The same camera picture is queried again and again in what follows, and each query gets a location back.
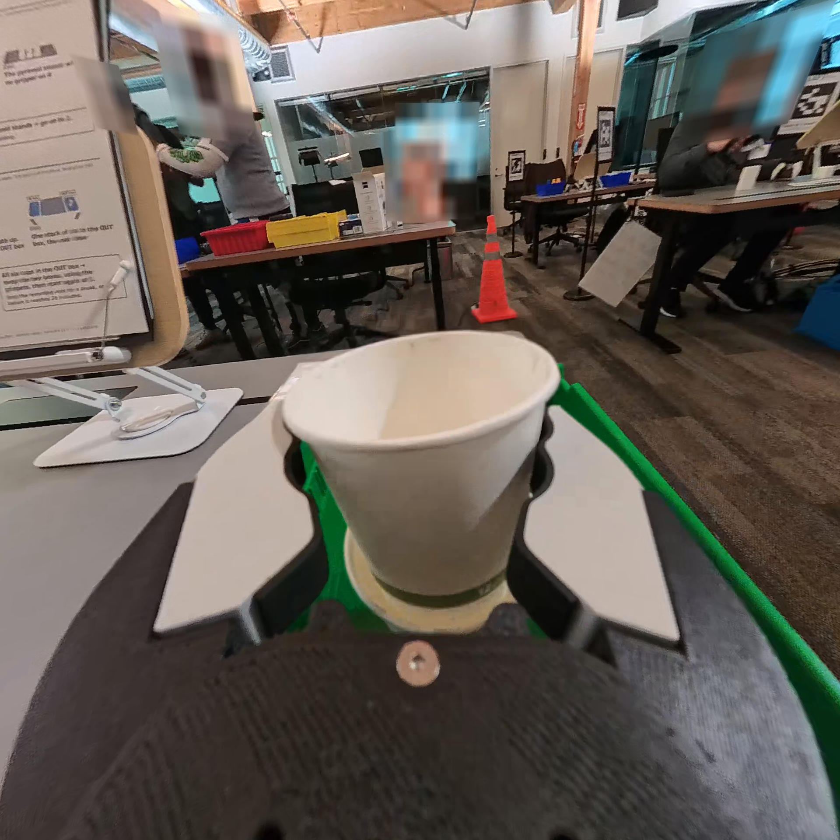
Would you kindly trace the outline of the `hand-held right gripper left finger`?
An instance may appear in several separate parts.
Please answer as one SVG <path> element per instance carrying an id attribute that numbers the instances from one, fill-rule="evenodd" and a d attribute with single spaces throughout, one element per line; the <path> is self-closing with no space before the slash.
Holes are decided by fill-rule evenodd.
<path id="1" fill-rule="evenodd" d="M 157 635 L 229 623 L 246 645 L 282 634 L 327 584 L 300 443 L 266 408 L 199 470 L 154 619 Z"/>

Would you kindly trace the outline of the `green plastic bin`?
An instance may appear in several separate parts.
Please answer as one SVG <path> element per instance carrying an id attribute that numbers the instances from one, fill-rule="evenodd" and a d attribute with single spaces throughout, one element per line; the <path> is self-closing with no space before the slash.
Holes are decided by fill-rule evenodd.
<path id="1" fill-rule="evenodd" d="M 665 499 L 768 638 L 803 703 L 818 739 L 821 742 L 837 741 L 839 686 L 838 679 L 829 668 L 583 385 L 562 380 L 552 405 L 559 406 L 609 447 L 630 468 L 644 489 L 653 490 Z M 362 605 L 344 569 L 340 543 L 347 530 L 346 524 L 309 446 L 301 447 L 301 456 L 306 470 L 304 489 L 318 506 L 329 559 L 328 582 L 316 601 L 340 602 L 352 614 L 360 616 L 363 627 L 373 627 L 379 620 Z"/>

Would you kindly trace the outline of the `white paper cup green band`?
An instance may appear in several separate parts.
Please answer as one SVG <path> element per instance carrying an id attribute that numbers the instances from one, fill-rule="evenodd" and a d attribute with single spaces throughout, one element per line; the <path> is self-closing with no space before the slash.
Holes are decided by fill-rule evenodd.
<path id="1" fill-rule="evenodd" d="M 343 540 L 344 567 L 362 603 L 397 633 L 472 634 L 479 631 L 498 606 L 516 604 L 503 581 L 487 595 L 465 605 L 427 607 L 410 604 L 390 594 L 379 583 L 351 530 Z"/>
<path id="2" fill-rule="evenodd" d="M 454 606 L 499 585 L 560 384 L 508 332 L 426 332 L 342 353 L 283 400 L 376 580 Z"/>

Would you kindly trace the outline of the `grey desk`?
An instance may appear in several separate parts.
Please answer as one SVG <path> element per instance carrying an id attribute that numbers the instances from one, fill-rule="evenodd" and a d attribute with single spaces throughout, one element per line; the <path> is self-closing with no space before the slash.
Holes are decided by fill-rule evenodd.
<path id="1" fill-rule="evenodd" d="M 85 788 L 106 727 L 151 688 L 132 665 L 200 635 L 157 635 L 154 619 L 199 470 L 266 406 L 235 408 L 191 453 L 104 465 L 34 466 L 71 427 L 2 433 L 2 816 L 14 793 Z"/>

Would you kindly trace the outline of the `black desk panel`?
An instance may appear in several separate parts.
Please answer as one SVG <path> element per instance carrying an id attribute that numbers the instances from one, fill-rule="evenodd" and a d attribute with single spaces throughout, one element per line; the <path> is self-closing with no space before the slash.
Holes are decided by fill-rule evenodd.
<path id="1" fill-rule="evenodd" d="M 78 424 L 100 410 L 53 395 L 28 394 L 21 388 L 1 389 L 1 430 Z"/>

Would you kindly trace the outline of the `orange traffic cone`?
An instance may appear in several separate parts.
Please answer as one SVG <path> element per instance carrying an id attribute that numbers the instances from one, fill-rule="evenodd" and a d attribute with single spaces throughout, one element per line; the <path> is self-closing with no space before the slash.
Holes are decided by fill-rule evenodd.
<path id="1" fill-rule="evenodd" d="M 508 300 L 495 217 L 487 217 L 486 243 L 481 267 L 479 298 L 470 310 L 480 324 L 507 322 L 518 318 Z"/>

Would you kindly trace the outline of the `black office chair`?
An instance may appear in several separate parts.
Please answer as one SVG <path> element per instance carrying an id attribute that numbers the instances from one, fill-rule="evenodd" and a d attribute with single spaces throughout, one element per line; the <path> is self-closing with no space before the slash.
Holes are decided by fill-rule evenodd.
<path id="1" fill-rule="evenodd" d="M 396 333 L 393 331 L 352 324 L 348 310 L 371 306 L 372 296 L 384 289 L 393 291 L 396 298 L 402 300 L 400 284 L 409 287 L 411 282 L 391 276 L 385 269 L 287 281 L 282 292 L 290 318 L 287 350 L 293 354 L 303 348 L 333 350 L 341 342 L 353 349 L 359 345 L 359 340 L 394 338 Z"/>
<path id="2" fill-rule="evenodd" d="M 571 222 L 586 215 L 584 206 L 573 203 L 555 202 L 553 199 L 559 194 L 550 192 L 546 203 L 526 202 L 527 196 L 541 198 L 538 186 L 556 187 L 553 181 L 566 181 L 566 167 L 562 159 L 551 162 L 526 163 L 519 175 L 510 175 L 510 167 L 506 169 L 506 184 L 503 193 L 504 207 L 512 214 L 517 214 L 522 222 L 522 230 L 526 243 L 530 245 L 529 253 L 532 263 L 539 263 L 539 249 L 545 246 L 546 255 L 550 256 L 552 249 L 560 241 L 571 244 L 577 253 L 582 251 L 582 237 L 572 236 L 568 232 Z"/>

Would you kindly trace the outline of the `red plastic bin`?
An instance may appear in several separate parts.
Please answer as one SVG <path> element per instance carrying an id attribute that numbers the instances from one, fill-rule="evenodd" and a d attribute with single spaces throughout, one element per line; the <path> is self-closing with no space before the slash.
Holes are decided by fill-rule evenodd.
<path id="1" fill-rule="evenodd" d="M 201 233 L 215 257 L 238 256 L 270 247 L 267 236 L 268 221 L 246 222 L 209 229 Z"/>

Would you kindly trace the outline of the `yellow plastic bin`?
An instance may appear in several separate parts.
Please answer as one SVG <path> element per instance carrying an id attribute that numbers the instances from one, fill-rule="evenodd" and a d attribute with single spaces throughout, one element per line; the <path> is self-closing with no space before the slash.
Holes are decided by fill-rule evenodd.
<path id="1" fill-rule="evenodd" d="M 318 245 L 340 238 L 340 224 L 348 220 L 343 209 L 333 213 L 295 216 L 266 223 L 266 236 L 276 249 Z"/>

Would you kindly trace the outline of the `blue fabric bag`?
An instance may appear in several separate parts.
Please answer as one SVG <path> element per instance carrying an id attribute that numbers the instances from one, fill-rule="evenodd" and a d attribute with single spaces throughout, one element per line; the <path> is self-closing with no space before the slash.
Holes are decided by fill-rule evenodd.
<path id="1" fill-rule="evenodd" d="M 839 351 L 839 275 L 816 287 L 794 332 Z"/>

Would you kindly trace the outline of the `dark work table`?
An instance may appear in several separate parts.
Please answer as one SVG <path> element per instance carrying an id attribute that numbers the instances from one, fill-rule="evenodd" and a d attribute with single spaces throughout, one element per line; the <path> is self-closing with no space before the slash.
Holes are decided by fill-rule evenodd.
<path id="1" fill-rule="evenodd" d="M 530 259 L 534 267 L 543 269 L 540 263 L 540 248 L 546 247 L 547 256 L 557 244 L 554 240 L 563 240 L 572 244 L 580 254 L 587 251 L 592 243 L 592 229 L 594 226 L 595 210 L 598 207 L 622 203 L 642 197 L 653 190 L 655 179 L 652 177 L 632 180 L 631 184 L 616 189 L 603 189 L 600 186 L 585 190 L 574 187 L 560 196 L 538 197 L 536 194 L 525 195 L 521 201 L 521 215 L 525 222 L 525 230 L 531 234 Z M 554 227 L 559 230 L 546 239 L 541 239 L 543 227 L 550 226 L 550 216 L 563 216 L 562 224 Z M 582 237 L 574 237 L 565 229 L 569 220 L 585 218 L 585 229 Z"/>

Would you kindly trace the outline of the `wooden work table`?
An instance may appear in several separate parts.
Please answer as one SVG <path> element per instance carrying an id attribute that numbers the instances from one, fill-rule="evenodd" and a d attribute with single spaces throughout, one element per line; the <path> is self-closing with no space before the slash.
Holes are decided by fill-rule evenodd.
<path id="1" fill-rule="evenodd" d="M 662 192 L 645 196 L 639 208 L 665 214 L 660 244 L 644 309 L 636 320 L 620 319 L 646 341 L 666 354 L 678 354 L 681 348 L 657 331 L 665 281 L 676 252 L 677 234 L 684 219 L 693 215 L 717 217 L 726 214 L 760 214 L 739 222 L 745 234 L 771 229 L 838 224 L 838 179 L 814 181 L 796 178 L 788 182 L 763 182 L 740 191 L 735 185 L 687 192 Z"/>

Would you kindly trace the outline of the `white cardboard box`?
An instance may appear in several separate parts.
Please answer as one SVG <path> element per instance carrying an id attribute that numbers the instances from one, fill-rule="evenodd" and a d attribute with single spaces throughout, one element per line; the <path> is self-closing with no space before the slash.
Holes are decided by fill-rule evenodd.
<path id="1" fill-rule="evenodd" d="M 386 231 L 389 222 L 385 210 L 385 174 L 362 171 L 352 175 L 358 215 L 365 235 Z"/>

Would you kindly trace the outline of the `printed instruction sheet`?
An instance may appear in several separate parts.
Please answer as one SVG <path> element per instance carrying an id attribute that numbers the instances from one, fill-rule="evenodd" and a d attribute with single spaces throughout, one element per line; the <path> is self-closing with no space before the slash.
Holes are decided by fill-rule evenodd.
<path id="1" fill-rule="evenodd" d="M 1 3 L 1 348 L 150 330 L 109 131 L 81 68 L 99 63 L 93 2 Z"/>

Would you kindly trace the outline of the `tan document stand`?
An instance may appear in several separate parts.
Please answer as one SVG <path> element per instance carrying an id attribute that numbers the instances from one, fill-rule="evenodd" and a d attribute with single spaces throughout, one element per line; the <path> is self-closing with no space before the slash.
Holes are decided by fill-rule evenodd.
<path id="1" fill-rule="evenodd" d="M 840 101 L 836 100 L 815 125 L 803 133 L 795 147 L 798 150 L 806 151 L 825 144 L 838 143 L 840 138 L 839 108 Z"/>

